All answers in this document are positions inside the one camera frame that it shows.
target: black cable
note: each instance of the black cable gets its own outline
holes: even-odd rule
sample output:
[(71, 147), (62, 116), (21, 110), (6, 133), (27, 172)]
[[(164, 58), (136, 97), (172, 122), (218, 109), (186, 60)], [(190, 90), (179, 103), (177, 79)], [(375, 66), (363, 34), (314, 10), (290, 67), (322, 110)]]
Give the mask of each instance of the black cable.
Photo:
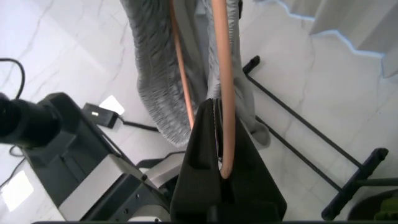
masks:
[[(21, 71), (21, 84), (19, 86), (19, 90), (18, 93), (15, 97), (15, 99), (19, 99), (22, 95), (22, 92), (24, 91), (24, 87), (25, 87), (25, 70), (24, 67), (22, 66), (22, 64), (20, 62), (18, 62), (17, 60), (13, 59), (13, 58), (0, 58), (0, 62), (12, 62), (18, 65), (19, 70)], [(10, 150), (8, 150), (8, 153), (13, 156), (13, 157), (24, 157), (24, 155), (22, 154), (15, 154), (14, 153), (14, 149), (16, 148), (16, 146), (12, 146), (10, 148)], [(0, 185), (0, 189), (3, 188), (14, 176), (15, 172), (17, 171), (18, 167), (26, 160), (26, 158), (23, 158), (21, 161), (19, 161), (18, 165), (15, 166), (14, 170), (12, 171), (11, 175), (7, 178), (6, 181), (4, 181), (1, 185)]]
[(19, 97), (21, 97), (22, 91), (24, 91), (24, 87), (25, 87), (25, 70), (24, 67), (22, 66), (22, 64), (20, 62), (18, 62), (17, 60), (13, 59), (13, 58), (0, 58), (0, 62), (12, 62), (18, 65), (19, 70), (21, 71), (21, 85), (19, 86), (19, 90), (17, 93), (17, 96), (15, 97), (15, 99), (19, 99)]
[(131, 121), (125, 121), (121, 116), (119, 116), (119, 119), (122, 121), (122, 123), (124, 125), (127, 125), (127, 126), (141, 128), (141, 129), (145, 129), (147, 131), (159, 132), (159, 130), (156, 127), (152, 127), (152, 126), (148, 126), (148, 125), (144, 125), (144, 124), (138, 124), (138, 123), (131, 122)]

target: marble floor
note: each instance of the marble floor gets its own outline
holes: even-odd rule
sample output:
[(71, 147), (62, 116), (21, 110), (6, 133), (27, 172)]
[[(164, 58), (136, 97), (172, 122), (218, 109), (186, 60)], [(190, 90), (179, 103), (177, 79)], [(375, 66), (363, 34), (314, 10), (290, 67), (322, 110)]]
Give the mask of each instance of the marble floor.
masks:
[[(136, 91), (132, 35), (119, 1), (2, 0), (0, 18), (0, 57), (17, 58), (26, 69), (23, 99), (64, 91), (83, 106), (113, 95), (126, 119), (153, 125)], [(281, 2), (245, 1), (242, 62), (260, 55), (251, 75), (359, 162), (377, 147), (388, 148), (373, 177), (396, 176), (398, 78), (384, 79), (380, 56), (352, 51), (337, 33), (309, 36), (312, 24), (311, 18), (290, 15)], [(19, 82), (18, 69), (0, 63), (0, 91), (13, 97)], [(256, 113), (266, 123), (340, 186), (351, 177), (354, 165), (256, 87), (253, 92)], [(135, 163), (180, 150), (158, 134), (120, 124), (105, 131)], [(0, 182), (19, 162), (8, 148), (0, 146)], [(259, 152), (287, 201), (285, 220), (320, 220), (337, 191), (277, 139)], [(13, 180), (1, 192), (0, 223), (62, 219), (28, 163)], [(362, 188), (337, 219), (380, 190)]]

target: white curtain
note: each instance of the white curtain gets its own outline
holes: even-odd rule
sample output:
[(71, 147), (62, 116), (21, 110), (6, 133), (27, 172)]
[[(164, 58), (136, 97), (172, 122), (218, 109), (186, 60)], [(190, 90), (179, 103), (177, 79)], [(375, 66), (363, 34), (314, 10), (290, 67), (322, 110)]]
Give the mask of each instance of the white curtain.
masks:
[(310, 34), (338, 30), (358, 50), (384, 54), (384, 77), (398, 73), (398, 0), (283, 0), (315, 18)]

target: black bracket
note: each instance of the black bracket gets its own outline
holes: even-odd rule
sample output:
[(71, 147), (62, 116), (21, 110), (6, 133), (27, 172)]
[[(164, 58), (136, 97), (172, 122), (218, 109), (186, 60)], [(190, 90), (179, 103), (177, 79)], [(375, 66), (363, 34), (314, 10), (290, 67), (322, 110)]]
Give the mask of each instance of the black bracket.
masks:
[(269, 90), (264, 88), (260, 83), (255, 81), (248, 74), (260, 63), (260, 57), (255, 56), (250, 62), (243, 67), (243, 73), (246, 75), (248, 80), (253, 83), (258, 89), (263, 91), (266, 95), (272, 98), (276, 103), (278, 103), (283, 109), (287, 110), (291, 115), (301, 121), (307, 128), (313, 131), (316, 135), (322, 138), (326, 143), (328, 143), (331, 147), (336, 149), (340, 154), (342, 154), (345, 158), (347, 158), (350, 162), (358, 167), (358, 170), (355, 174), (350, 178), (350, 180), (341, 188), (336, 182), (331, 180), (324, 172), (322, 172), (319, 168), (317, 168), (312, 162), (310, 162), (303, 154), (301, 154), (296, 148), (294, 148), (291, 144), (289, 144), (282, 136), (280, 136), (276, 131), (274, 131), (270, 126), (268, 126), (265, 122), (261, 120), (261, 118), (256, 116), (256, 119), (265, 124), (269, 132), (274, 135), (282, 144), (284, 144), (288, 149), (290, 149), (296, 156), (298, 156), (306, 165), (308, 165), (311, 169), (313, 169), (320, 177), (322, 177), (326, 182), (328, 182), (334, 189), (338, 191), (338, 194), (334, 197), (334, 199), (329, 203), (329, 205), (322, 211), (322, 218), (324, 220), (333, 220), (337, 215), (340, 214), (343, 207), (350, 201), (354, 194), (358, 191), (358, 189), (362, 186), (396, 186), (398, 185), (398, 178), (391, 179), (376, 179), (376, 180), (368, 180), (368, 177), (374, 172), (374, 170), (378, 167), (378, 165), (383, 161), (387, 154), (388, 150), (384, 148), (379, 148), (373, 150), (371, 155), (366, 159), (366, 161), (361, 164), (351, 155), (349, 155), (344, 149), (340, 148), (337, 144), (335, 144), (332, 140), (326, 137), (323, 133), (321, 133), (317, 128), (312, 126), (307, 120), (302, 118), (299, 114), (297, 114), (294, 110), (288, 107), (284, 102), (282, 102), (278, 97), (273, 95)]

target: black metal rod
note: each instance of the black metal rod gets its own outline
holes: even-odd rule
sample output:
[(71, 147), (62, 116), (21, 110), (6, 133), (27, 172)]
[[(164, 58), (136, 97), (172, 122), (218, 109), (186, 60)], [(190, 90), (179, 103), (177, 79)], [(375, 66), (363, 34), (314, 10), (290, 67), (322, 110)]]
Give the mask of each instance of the black metal rod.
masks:
[(249, 75), (246, 75), (246, 77), (248, 78), (248, 80), (250, 82), (252, 82), (255, 86), (257, 86), (261, 91), (263, 91), (265, 94), (267, 94), (271, 99), (273, 99), (275, 102), (277, 102), (281, 107), (283, 107), (285, 110), (287, 110), (291, 115), (293, 115), (295, 118), (297, 118), (299, 121), (301, 121), (304, 125), (306, 125), (307, 128), (309, 128), (311, 131), (313, 131), (315, 134), (317, 134), (319, 137), (321, 137), (331, 147), (333, 147), (339, 153), (341, 153), (343, 156), (345, 156), (345, 158), (347, 158), (349, 161), (351, 161), (354, 165), (356, 165), (360, 169), (363, 169), (363, 166), (360, 162), (358, 162), (350, 154), (348, 154), (346, 151), (344, 151), (342, 148), (340, 148), (336, 143), (334, 143), (332, 140), (330, 140), (328, 137), (326, 137), (316, 127), (312, 126), (312, 124), (310, 124), (306, 119), (302, 118), (294, 110), (292, 110), (290, 107), (288, 107), (284, 102), (282, 102), (280, 99), (278, 99), (278, 97), (273, 95), (270, 91), (268, 91), (266, 88), (264, 88), (260, 83), (255, 81), (255, 79), (253, 79)]
[(357, 180), (355, 182), (359, 186), (398, 186), (398, 178), (372, 179), (372, 180)]
[(321, 176), (326, 182), (328, 182), (334, 189), (341, 192), (341, 187), (337, 185), (334, 181), (332, 181), (325, 173), (323, 173), (320, 169), (318, 169), (311, 161), (309, 161), (303, 154), (298, 152), (296, 148), (294, 148), (291, 144), (289, 144), (282, 136), (280, 136), (276, 131), (274, 131), (270, 126), (268, 126), (261, 118), (256, 116), (256, 120), (260, 123), (266, 125), (269, 129), (269, 132), (274, 135), (282, 144), (288, 147), (297, 157), (299, 157), (306, 165), (311, 167), (319, 176)]

